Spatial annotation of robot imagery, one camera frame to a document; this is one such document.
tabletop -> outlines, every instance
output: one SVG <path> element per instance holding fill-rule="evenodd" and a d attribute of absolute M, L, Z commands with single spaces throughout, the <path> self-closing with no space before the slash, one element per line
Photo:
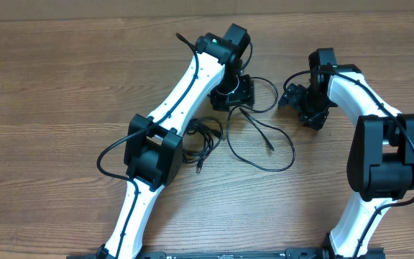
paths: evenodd
<path fill-rule="evenodd" d="M 357 65 L 388 104 L 414 113 L 414 12 L 0 22 L 0 258 L 64 258 L 94 253 L 107 241 L 126 184 L 98 172 L 98 154 L 184 74 L 192 53 L 176 32 L 195 42 L 207 32 L 223 35 L 233 22 L 254 43 L 246 73 L 271 80 L 280 93 L 286 78 L 308 69 L 309 54 L 333 47 L 338 64 Z M 308 85 L 308 77 L 294 82 Z M 272 89 L 259 81 L 255 89 L 254 107 L 269 106 Z M 195 117 L 207 115 L 222 123 L 227 117 L 205 100 Z M 337 224 L 351 193 L 351 122 L 337 108 L 318 132 L 302 127 L 290 108 L 254 116 L 289 134 L 295 164 L 260 171 L 222 142 L 201 173 L 184 165 L 161 193 L 145 250 L 317 246 Z M 275 151 L 234 115 L 234 149 L 283 167 L 291 159 L 287 140 L 263 131 Z M 124 147 L 113 150 L 104 167 L 124 174 L 123 154 Z M 369 246 L 384 247 L 388 258 L 414 258 L 414 204 L 389 210 Z"/>

cable connector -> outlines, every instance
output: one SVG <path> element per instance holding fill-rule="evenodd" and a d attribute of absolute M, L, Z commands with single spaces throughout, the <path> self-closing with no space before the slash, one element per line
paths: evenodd
<path fill-rule="evenodd" d="M 217 129 L 211 129 L 210 131 L 212 132 L 213 136 L 215 136 L 218 139 L 222 139 L 223 132 L 220 132 Z"/>
<path fill-rule="evenodd" d="M 202 169 L 202 165 L 204 164 L 204 159 L 198 161 L 197 166 L 195 167 L 195 172 L 200 173 Z"/>

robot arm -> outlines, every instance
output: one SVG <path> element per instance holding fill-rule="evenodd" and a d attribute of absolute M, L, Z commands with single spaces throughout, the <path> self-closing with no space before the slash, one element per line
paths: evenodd
<path fill-rule="evenodd" d="M 220 64 L 217 58 L 207 53 L 196 55 L 198 55 L 200 66 L 198 70 L 198 79 L 194 81 L 193 87 L 177 106 L 172 115 L 160 125 L 166 130 L 175 129 L 177 135 L 180 137 L 183 136 L 186 125 L 194 115 L 202 100 L 207 96 L 207 93 L 221 82 L 224 75 L 225 65 Z M 195 69 L 196 62 L 193 58 L 188 70 L 173 89 L 172 93 L 170 93 L 161 105 L 149 114 L 149 117 L 152 117 L 153 121 L 162 118 L 165 115 L 165 112 L 181 97 L 191 82 Z M 162 184 L 155 191 L 152 191 L 150 186 L 143 180 L 136 178 L 134 181 L 139 187 L 140 194 L 137 197 L 134 211 L 126 226 L 126 234 L 119 251 L 119 256 L 122 258 L 135 258 L 138 255 L 142 248 L 143 232 L 151 214 L 151 210 L 159 193 L 165 187 L 165 185 Z M 116 257 L 119 241 L 121 239 L 121 232 L 134 200 L 134 190 L 135 187 L 130 182 L 127 182 L 126 198 L 121 209 L 121 214 L 119 215 L 113 234 L 105 244 L 108 254 L 113 257 Z"/>
<path fill-rule="evenodd" d="M 365 82 L 364 76 L 361 73 L 347 72 L 342 75 L 359 80 L 363 85 L 370 88 Z M 373 94 L 385 104 L 385 108 L 393 115 L 397 116 L 400 112 L 391 107 L 373 91 Z M 360 116 L 377 115 L 378 117 L 386 117 L 368 94 L 357 85 L 339 76 L 331 76 L 328 82 L 327 97 L 343 110 L 346 116 L 351 120 L 354 126 L 357 125 L 357 120 Z M 391 198 L 376 198 L 371 201 L 364 201 L 358 192 L 352 191 L 348 204 L 344 209 L 339 223 L 330 232 L 330 243 L 336 255 L 341 255 L 345 258 L 354 256 L 354 251 L 358 245 L 362 231 L 367 226 L 370 217 L 374 214 L 377 207 L 397 202 Z M 364 238 L 362 246 L 360 247 L 358 255 L 367 253 L 367 246 L 373 232 L 376 230 L 381 218 L 385 215 L 388 209 L 384 209 L 381 215 L 378 215 L 372 226 L 369 228 L 367 236 Z"/>
<path fill-rule="evenodd" d="M 137 114 L 132 119 L 128 135 L 151 127 L 147 134 L 135 135 L 126 141 L 124 163 L 128 166 L 126 174 L 133 183 L 127 182 L 126 197 L 116 227 L 106 244 L 98 249 L 95 259 L 137 257 L 142 248 L 143 232 L 156 198 L 165 186 L 171 184 L 181 167 L 183 133 L 207 94 L 211 93 L 212 99 L 215 99 L 215 103 L 212 103 L 214 106 L 223 109 L 232 100 L 250 102 L 250 96 L 253 94 L 247 98 L 232 94 L 224 100 L 218 98 L 216 94 L 218 88 L 223 90 L 238 88 L 241 93 L 246 93 L 252 88 L 247 81 L 248 75 L 237 74 L 242 65 L 240 58 L 249 41 L 247 31 L 235 24 L 230 26 L 223 38 L 211 33 L 199 37 L 195 45 L 195 55 L 199 65 L 198 74 L 190 89 L 188 87 L 196 71 L 194 56 L 185 75 L 166 100 L 148 117 Z M 185 97 L 181 99 L 186 91 L 188 92 Z M 170 116 L 159 125 L 154 125 L 154 122 L 165 117 L 179 100 L 180 103 Z M 151 141 L 152 137 L 162 139 L 161 144 Z"/>
<path fill-rule="evenodd" d="M 412 151 L 397 125 L 372 96 L 397 118 L 413 144 L 414 114 L 401 114 L 386 104 L 367 85 L 355 65 L 337 65 L 333 49 L 318 49 L 312 53 L 309 67 L 310 71 L 298 74 L 310 73 L 310 86 L 291 84 L 279 105 L 296 108 L 303 125 L 315 130 L 320 130 L 325 123 L 328 108 L 339 106 L 356 127 L 346 167 L 353 192 L 339 223 L 330 232 L 328 245 L 331 258 L 352 258 L 376 209 L 396 203 L 407 190 L 414 189 Z M 383 153 L 383 145 L 397 147 L 397 152 Z M 359 246 L 358 256 L 367 253 L 369 239 L 387 210 L 383 209 L 374 218 Z"/>

cable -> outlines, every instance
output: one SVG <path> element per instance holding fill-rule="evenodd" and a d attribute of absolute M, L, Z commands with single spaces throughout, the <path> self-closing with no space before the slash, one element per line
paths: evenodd
<path fill-rule="evenodd" d="M 184 36 L 182 36 L 182 35 L 180 35 L 179 33 L 177 33 L 176 34 L 176 37 L 179 39 L 179 40 L 181 40 L 182 42 L 184 42 L 190 49 L 191 49 L 191 51 L 193 52 L 193 55 L 194 55 L 194 60 L 195 60 L 195 72 L 194 72 L 194 75 L 193 75 L 193 79 L 191 79 L 191 82 L 190 82 L 190 84 L 188 85 L 188 87 L 186 88 L 186 90 L 185 90 L 185 92 L 183 92 L 183 94 L 181 95 L 181 97 L 175 102 L 175 104 L 173 104 L 173 106 L 172 106 L 172 108 L 170 108 L 168 111 L 167 111 L 167 113 L 160 119 L 160 120 L 158 120 L 158 121 L 156 121 L 156 122 L 154 122 L 154 123 L 152 123 L 150 126 L 148 126 L 148 127 L 146 127 L 146 128 L 144 128 L 144 129 L 141 129 L 141 130 L 139 130 L 139 131 L 137 131 L 137 132 L 135 132 L 135 133 L 133 133 L 133 134 L 130 134 L 130 135 L 128 135 L 128 136 L 126 136 L 126 137 L 123 137 L 123 138 L 121 138 L 120 140 L 118 140 L 118 141 L 116 141 L 115 143 L 113 143 L 113 144 L 111 144 L 111 145 L 109 145 L 107 148 L 105 148 L 105 150 L 103 150 L 101 153 L 100 153 L 100 155 L 98 156 L 98 158 L 97 158 L 97 169 L 100 171 L 100 173 L 102 173 L 102 174 L 104 174 L 105 176 L 109 176 L 109 177 L 112 177 L 112 178 L 118 178 L 118 179 L 121 179 L 121 180 L 125 180 L 125 181 L 129 181 L 129 182 L 131 182 L 134 186 L 135 186 L 135 197 L 134 197 L 134 200 L 133 200 L 133 202 L 132 202 L 132 207 L 130 208 L 130 211 L 129 211 L 129 214 L 127 215 L 127 218 L 126 218 L 126 221 L 125 221 L 125 223 L 124 223 L 124 227 L 123 227 L 123 229 L 122 229 L 122 232 L 121 232 L 121 239 L 119 240 L 119 246 L 118 246 L 118 249 L 117 249 L 117 251 L 116 251 L 116 259 L 118 259 L 118 257 L 119 257 L 119 252 L 120 252 L 120 250 L 121 250 L 121 244 L 122 244 L 122 241 L 123 241 L 123 239 L 124 239 L 124 236 L 125 236 L 125 230 L 126 230 L 126 228 L 127 228 L 127 224 L 129 223 L 129 220 L 130 220 L 130 216 L 132 215 L 132 212 L 134 211 L 134 207 L 135 207 L 135 204 L 136 204 L 136 202 L 137 202 L 137 197 L 138 197 L 138 186 L 137 186 L 137 184 L 133 181 L 133 179 L 130 179 L 130 178 L 128 178 L 128 177 L 126 177 L 126 176 L 120 176 L 120 175 L 117 175 L 117 174 L 115 174 L 115 173 L 110 173 L 110 172 L 107 172 L 105 169 L 103 169 L 103 167 L 101 166 L 101 161 L 102 161 L 102 159 L 103 159 L 103 157 L 109 152 L 109 151 L 111 151 L 111 150 L 113 150 L 115 147 L 117 147 L 118 145 L 120 145 L 120 144 L 122 144 L 122 143 L 124 143 L 124 142 L 126 142 L 127 140 L 130 140 L 131 138 L 133 138 L 133 137 L 136 137 L 136 136 L 140 136 L 140 135 L 146 135 L 149 131 L 151 131 L 152 129 L 154 129 L 157 125 L 159 125 L 159 124 L 161 124 L 162 122 L 164 122 L 168 117 L 170 117 L 170 115 L 172 114 L 172 112 L 177 108 L 177 106 L 178 106 L 178 104 L 180 104 L 181 103 L 181 101 L 185 98 L 185 96 L 188 94 L 188 92 L 191 90 L 191 87 L 193 87 L 193 84 L 194 84 L 194 82 L 196 81 L 196 79 L 197 79 L 197 77 L 198 77 L 198 71 L 199 71 L 199 59 L 198 59 L 198 55 L 196 54 L 196 49 L 195 49 L 195 47 L 194 47 L 194 45 L 193 44 L 191 44 L 190 42 L 188 42 L 188 40 L 187 39 L 185 39 L 184 38 Z"/>
<path fill-rule="evenodd" d="M 268 172 L 282 172 L 282 171 L 285 171 L 285 170 L 287 170 L 288 168 L 290 168 L 290 167 L 293 165 L 293 163 L 295 162 L 295 146 L 293 145 L 293 142 L 292 142 L 292 140 L 290 139 L 290 137 L 289 137 L 289 136 L 287 135 L 287 133 L 285 133 L 283 130 L 281 130 L 281 129 L 277 128 L 277 127 L 269 126 L 269 125 L 267 125 L 267 124 L 264 124 L 264 123 L 262 123 L 262 122 L 258 121 L 257 119 L 255 119 L 254 117 L 250 116 L 248 113 L 246 113 L 246 112 L 242 109 L 242 108 L 244 108 L 244 109 L 248 109 L 249 111 L 252 111 L 252 112 L 255 112 L 255 113 L 264 113 L 264 112 L 268 112 L 269 110 L 271 110 L 271 109 L 272 109 L 272 108 L 276 105 L 277 100 L 279 99 L 279 92 L 278 92 L 278 90 L 277 90 L 276 85 L 275 85 L 275 84 L 273 84 L 271 81 L 267 80 L 266 78 L 262 78 L 262 77 L 254 76 L 254 77 L 252 77 L 252 79 L 259 79 L 259 80 L 266 81 L 266 82 L 268 82 L 268 84 L 270 84 L 270 85 L 274 88 L 274 90 L 275 90 L 275 92 L 276 92 L 274 103 L 273 103 L 271 106 L 269 106 L 268 108 L 264 109 L 264 110 L 256 110 L 256 109 L 252 109 L 252 108 L 250 108 L 250 107 L 248 107 L 248 106 L 245 106 L 245 105 L 236 105 L 236 106 L 234 106 L 234 107 L 231 109 L 231 111 L 229 111 L 228 119 L 226 120 L 226 140 L 228 141 L 228 145 L 229 145 L 229 148 L 231 149 L 232 153 L 233 153 L 233 154 L 234 154 L 234 155 L 235 155 L 238 159 L 240 159 L 240 160 L 244 161 L 245 163 L 248 163 L 248 164 L 250 164 L 250 165 L 253 165 L 254 167 L 256 167 L 256 168 L 258 168 L 258 169 L 260 169 L 260 170 L 263 170 L 263 171 L 268 171 Z M 242 158 L 241 156 L 237 155 L 237 153 L 234 151 L 233 147 L 231 146 L 231 142 L 230 142 L 230 140 L 229 140 L 229 127 L 230 127 L 230 124 L 231 124 L 231 115 L 232 115 L 233 111 L 234 111 L 235 109 L 237 109 L 237 108 L 239 108 L 239 110 L 241 110 L 242 114 L 243 114 L 243 115 L 244 115 L 244 116 L 245 116 L 245 117 L 249 120 L 249 122 L 255 121 L 256 123 L 258 123 L 258 124 L 260 124 L 260 125 L 262 125 L 262 126 L 264 126 L 264 127 L 268 127 L 268 128 L 270 128 L 270 129 L 277 130 L 278 132 L 281 132 L 282 134 L 284 134 L 284 136 L 287 138 L 287 140 L 288 140 L 288 142 L 289 142 L 289 144 L 290 144 L 290 147 L 292 148 L 292 161 L 290 162 L 290 164 L 288 164 L 287 166 L 285 166 L 285 167 L 283 167 L 283 168 L 263 168 L 262 166 L 257 165 L 256 163 L 253 163 L 252 161 L 247 160 L 247 159 Z M 253 122 L 252 122 L 252 124 L 254 125 L 254 127 L 255 127 L 255 128 L 257 128 L 257 129 L 258 129 L 258 126 L 257 126 L 255 123 L 253 123 Z M 260 132 L 260 134 L 263 136 L 263 138 L 265 139 L 265 141 L 266 141 L 266 143 L 268 144 L 268 146 L 269 146 L 271 149 L 274 149 L 274 148 L 272 147 L 272 145 L 270 145 L 269 140 L 267 140 L 267 138 L 265 137 L 265 135 L 261 132 L 261 130 L 259 130 L 259 132 Z"/>
<path fill-rule="evenodd" d="M 203 122 L 205 121 L 214 121 L 218 124 L 219 130 L 212 129 L 209 126 L 205 125 Z M 221 126 L 220 121 L 214 117 L 203 117 L 200 119 L 190 119 L 188 126 L 186 127 L 185 135 L 194 135 L 199 133 L 202 135 L 203 141 L 203 148 L 200 152 L 192 151 L 183 149 L 183 162 L 184 163 L 197 163 L 196 166 L 196 173 L 200 173 L 203 165 L 203 161 L 210 155 L 210 153 L 218 147 L 220 141 L 223 140 L 223 127 Z M 218 138 L 217 142 L 214 142 L 213 136 Z"/>
<path fill-rule="evenodd" d="M 299 75 L 307 74 L 307 73 L 322 73 L 322 74 L 326 74 L 326 75 L 330 75 L 330 76 L 339 76 L 340 78 L 346 79 L 346 80 L 348 80 L 348 81 L 356 84 L 360 88 L 362 88 L 370 96 L 370 98 L 378 106 L 378 108 L 382 112 L 384 112 L 397 125 L 397 127 L 399 128 L 399 130 L 402 133 L 403 137 L 405 138 L 405 141 L 409 144 L 411 150 L 413 151 L 413 155 L 414 155 L 414 144 L 411 141 L 410 136 L 408 135 L 408 133 L 405 130 L 405 128 L 401 125 L 401 123 L 399 123 L 399 121 L 397 121 L 397 119 L 395 118 L 395 116 L 392 115 L 384 107 L 384 104 L 377 99 L 377 97 L 372 93 L 372 91 L 368 87 L 366 87 L 364 84 L 360 83 L 360 81 L 358 81 L 358 80 L 354 80 L 353 78 L 350 78 L 348 76 L 345 76 L 345 75 L 343 75 L 341 73 L 337 73 L 337 72 L 334 72 L 334 71 L 320 71 L 320 70 L 301 71 L 299 73 L 296 73 L 294 75 L 291 75 L 291 77 L 289 77 L 285 81 L 285 83 L 284 83 L 284 91 L 287 90 L 286 89 L 286 86 L 287 86 L 288 82 L 292 78 L 294 78 L 296 76 L 299 76 Z M 411 199 L 409 199 L 409 200 L 407 200 L 407 201 L 401 201 L 401 202 L 394 203 L 394 204 L 385 204 L 385 205 L 382 205 L 382 206 L 379 206 L 378 208 L 376 208 L 376 210 L 374 211 L 373 215 L 370 217 L 370 220 L 368 221 L 367 226 L 364 228 L 364 231 L 362 232 L 362 235 L 359 238 L 359 242 L 358 242 L 358 244 L 356 246 L 356 250 L 354 251 L 353 259 L 357 258 L 357 254 L 359 253 L 360 247 L 362 246 L 362 243 L 364 242 L 365 236 L 367 236 L 367 233 L 368 233 L 370 227 L 372 226 L 374 219 L 376 218 L 376 216 L 378 214 L 381 213 L 381 211 L 383 209 L 390 208 L 390 207 L 406 206 L 406 205 L 409 205 L 409 204 L 412 204 L 412 203 L 414 203 L 414 197 L 411 198 Z"/>
<path fill-rule="evenodd" d="M 249 46 L 250 46 L 250 55 L 249 55 L 249 58 L 247 58 L 247 61 L 241 67 L 241 71 L 243 71 L 249 65 L 249 62 L 252 59 L 252 53 L 253 53 L 253 44 L 252 44 L 252 42 L 249 42 Z"/>

white arm segment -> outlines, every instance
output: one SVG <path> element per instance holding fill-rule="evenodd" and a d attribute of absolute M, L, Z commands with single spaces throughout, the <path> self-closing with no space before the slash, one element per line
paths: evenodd
<path fill-rule="evenodd" d="M 161 123 L 161 126 L 167 130 L 175 128 L 179 136 L 183 136 L 189 120 L 194 115 L 199 105 L 201 105 L 202 100 L 204 100 L 207 94 L 221 82 L 224 76 L 224 65 L 220 65 L 217 58 L 214 58 L 207 53 L 196 55 L 199 59 L 198 79 L 194 81 L 190 91 L 181 103 L 178 104 L 170 118 L 167 118 Z M 165 115 L 165 112 L 167 112 L 182 96 L 193 78 L 195 69 L 196 60 L 193 57 L 188 70 L 173 89 L 172 93 L 170 93 L 166 100 L 164 100 L 156 110 L 149 114 L 149 116 L 154 118 L 153 122 L 161 119 Z M 134 179 L 134 181 L 139 187 L 140 194 L 137 197 L 134 211 L 132 212 L 126 227 L 121 250 L 119 251 L 119 258 L 134 259 L 142 249 L 144 228 L 146 227 L 156 198 L 164 188 L 162 185 L 158 190 L 150 191 L 150 186 L 147 184 L 138 179 Z M 109 255 L 114 257 L 116 257 L 121 232 L 133 201 L 134 186 L 130 182 L 127 182 L 127 193 L 124 204 L 122 205 L 121 214 L 119 215 L 113 234 L 105 244 L 105 248 L 108 249 Z"/>
<path fill-rule="evenodd" d="M 148 218 L 150 217 L 152 207 L 155 205 L 156 198 L 164 189 L 164 186 L 161 186 L 156 191 L 150 191 L 149 185 L 138 179 L 134 179 L 134 181 L 138 185 L 140 194 L 137 197 L 134 211 L 132 212 L 129 223 L 127 224 L 126 234 L 122 240 L 121 250 L 119 251 L 119 258 L 136 258 L 142 249 L 144 228 L 147 225 Z M 134 185 L 127 182 L 126 198 L 124 199 L 124 204 L 122 205 L 121 214 L 119 214 L 118 222 L 116 223 L 113 234 L 105 244 L 105 248 L 108 249 L 109 255 L 112 255 L 113 257 L 116 257 L 121 232 L 132 206 L 132 202 L 134 201 L 134 192 Z"/>
<path fill-rule="evenodd" d="M 392 113 L 392 115 L 397 116 L 397 114 L 400 113 L 396 108 L 386 104 L 381 97 L 370 88 L 361 73 L 348 72 L 341 74 L 354 80 L 359 80 L 361 84 L 369 88 L 377 97 L 378 101 L 385 104 L 385 108 Z M 354 126 L 357 125 L 357 119 L 361 115 L 374 114 L 379 117 L 386 117 L 386 114 L 378 109 L 378 106 L 373 102 L 364 89 L 339 76 L 330 77 L 327 96 L 332 102 L 340 106 Z"/>
<path fill-rule="evenodd" d="M 161 123 L 161 126 L 167 130 L 175 128 L 177 130 L 177 135 L 179 136 L 183 136 L 188 122 L 198 109 L 199 105 L 201 105 L 202 100 L 204 100 L 207 94 L 221 82 L 224 76 L 225 67 L 224 65 L 219 64 L 218 58 L 207 53 L 196 55 L 199 59 L 198 79 L 194 81 L 193 87 L 181 103 L 178 104 L 171 116 Z M 149 114 L 149 116 L 154 118 L 153 122 L 161 119 L 173 104 L 178 101 L 193 79 L 195 70 L 196 61 L 193 57 L 188 70 L 173 89 L 172 93 L 170 93 L 166 100 L 164 100 L 156 110 Z"/>
<path fill-rule="evenodd" d="M 396 108 L 386 104 L 368 86 L 361 73 L 348 72 L 341 74 L 353 78 L 354 80 L 359 80 L 360 83 L 368 87 L 378 100 L 385 104 L 385 108 L 393 115 L 397 116 L 397 114 L 400 113 Z M 339 105 L 354 126 L 357 125 L 357 120 L 361 115 L 374 114 L 379 117 L 386 117 L 386 114 L 378 109 L 378 106 L 362 88 L 339 76 L 330 77 L 327 96 L 332 102 Z M 340 221 L 330 232 L 331 247 L 335 254 L 342 255 L 346 258 L 352 257 L 360 236 L 375 211 L 375 207 L 395 202 L 397 201 L 393 201 L 391 198 L 373 199 L 366 202 L 362 200 L 359 193 L 353 191 Z M 381 218 L 385 215 L 388 209 L 383 209 L 382 214 L 376 216 L 362 242 L 358 256 L 367 253 L 368 242 L 380 223 Z"/>
<path fill-rule="evenodd" d="M 363 201 L 360 194 L 353 191 L 341 219 L 336 227 L 330 231 L 330 243 L 335 254 L 342 255 L 345 258 L 354 256 L 359 238 L 375 209 L 379 206 L 395 202 L 397 201 L 393 201 L 391 198 L 373 199 L 368 202 Z M 357 256 L 367 253 L 368 242 L 387 210 L 389 208 L 383 209 L 381 214 L 378 214 L 374 219 Z"/>

